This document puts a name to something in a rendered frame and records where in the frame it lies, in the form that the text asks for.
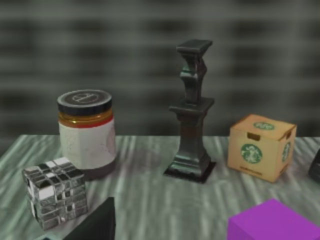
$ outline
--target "glass jar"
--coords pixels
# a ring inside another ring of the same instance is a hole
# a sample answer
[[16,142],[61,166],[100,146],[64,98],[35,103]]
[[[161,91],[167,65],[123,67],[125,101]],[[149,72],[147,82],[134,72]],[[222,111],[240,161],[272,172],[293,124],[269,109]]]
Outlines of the glass jar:
[[115,168],[116,141],[112,96],[102,90],[76,90],[57,99],[62,154],[86,180]]

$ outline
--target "purple block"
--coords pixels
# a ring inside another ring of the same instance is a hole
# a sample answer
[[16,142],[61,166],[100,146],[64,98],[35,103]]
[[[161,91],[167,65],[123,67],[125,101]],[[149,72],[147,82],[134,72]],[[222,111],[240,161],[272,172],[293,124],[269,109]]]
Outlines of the purple block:
[[320,240],[320,227],[270,199],[230,217],[227,240]]

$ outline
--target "blurred striped background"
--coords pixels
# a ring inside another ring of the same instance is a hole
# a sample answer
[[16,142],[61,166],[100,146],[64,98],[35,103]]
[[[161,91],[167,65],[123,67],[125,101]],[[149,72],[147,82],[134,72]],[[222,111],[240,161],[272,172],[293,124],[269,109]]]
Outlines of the blurred striped background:
[[320,136],[320,0],[0,0],[0,146],[58,134],[56,98],[103,89],[119,135],[177,135],[176,45],[213,40],[204,134],[256,113]]

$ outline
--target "jar lid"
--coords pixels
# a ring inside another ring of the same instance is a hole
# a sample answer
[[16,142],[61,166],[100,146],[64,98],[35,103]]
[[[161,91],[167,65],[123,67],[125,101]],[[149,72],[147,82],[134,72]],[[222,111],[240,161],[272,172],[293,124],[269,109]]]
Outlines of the jar lid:
[[112,106],[112,96],[102,90],[76,90],[59,96],[57,104],[61,113],[91,116],[108,111]]

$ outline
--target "table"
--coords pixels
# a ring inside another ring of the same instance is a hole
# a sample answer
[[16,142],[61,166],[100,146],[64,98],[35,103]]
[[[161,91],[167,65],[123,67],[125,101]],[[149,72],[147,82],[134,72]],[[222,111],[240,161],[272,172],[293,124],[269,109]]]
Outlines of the table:
[[[320,225],[320,185],[307,176],[320,138],[296,138],[292,165],[274,184],[227,168],[227,137],[204,137],[217,162],[206,184],[163,176],[176,136],[118,136],[119,164],[87,182],[89,212],[115,198],[116,240],[225,240],[228,218],[276,198]],[[44,232],[25,204],[21,170],[62,156],[54,135],[22,135],[0,158],[0,239],[33,240]],[[86,216],[51,230],[65,237]]]

